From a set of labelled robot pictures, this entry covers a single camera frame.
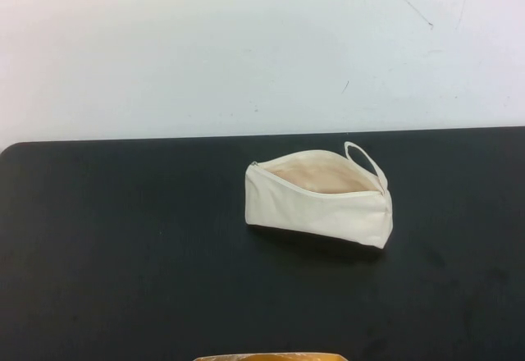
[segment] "white wall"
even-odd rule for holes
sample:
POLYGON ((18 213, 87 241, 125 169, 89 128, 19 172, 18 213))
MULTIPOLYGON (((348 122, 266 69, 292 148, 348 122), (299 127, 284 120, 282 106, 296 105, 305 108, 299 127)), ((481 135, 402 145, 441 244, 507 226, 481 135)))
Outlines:
POLYGON ((0 0, 0 149, 523 125, 524 4, 0 0))

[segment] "yellow object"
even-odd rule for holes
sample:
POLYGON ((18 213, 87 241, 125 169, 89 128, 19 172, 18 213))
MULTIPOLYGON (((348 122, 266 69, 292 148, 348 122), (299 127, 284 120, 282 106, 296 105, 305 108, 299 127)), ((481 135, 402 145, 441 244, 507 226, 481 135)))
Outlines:
POLYGON ((195 361, 348 361, 338 354, 327 353, 267 353, 228 354, 202 357, 195 361))

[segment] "wall mark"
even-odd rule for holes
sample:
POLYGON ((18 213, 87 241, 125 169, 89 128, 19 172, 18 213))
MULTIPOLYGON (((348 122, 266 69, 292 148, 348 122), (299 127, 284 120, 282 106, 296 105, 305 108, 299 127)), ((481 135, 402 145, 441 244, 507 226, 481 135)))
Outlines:
POLYGON ((463 12, 465 11, 465 3, 467 0, 463 0, 463 4, 461 6, 461 12, 459 13, 459 19, 458 24, 456 25, 456 30, 459 28, 459 25, 461 24, 461 21, 463 20, 463 12))

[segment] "black tabletop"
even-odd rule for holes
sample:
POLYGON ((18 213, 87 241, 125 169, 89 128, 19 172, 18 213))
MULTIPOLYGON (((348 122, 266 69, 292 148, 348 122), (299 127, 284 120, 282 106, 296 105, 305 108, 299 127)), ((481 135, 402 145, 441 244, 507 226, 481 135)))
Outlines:
POLYGON ((0 358, 525 359, 525 128, 17 144, 0 157, 0 358), (244 171, 361 144, 382 253, 251 229, 244 171))

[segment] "pouch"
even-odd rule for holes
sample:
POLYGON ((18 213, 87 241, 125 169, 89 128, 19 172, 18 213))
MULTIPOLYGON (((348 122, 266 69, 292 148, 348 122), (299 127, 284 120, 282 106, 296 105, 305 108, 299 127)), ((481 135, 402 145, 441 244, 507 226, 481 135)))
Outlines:
POLYGON ((383 249, 392 200, 381 168, 358 145, 346 158, 326 150, 292 153, 246 170, 246 223, 325 235, 383 249), (376 174, 349 155, 356 148, 376 174))

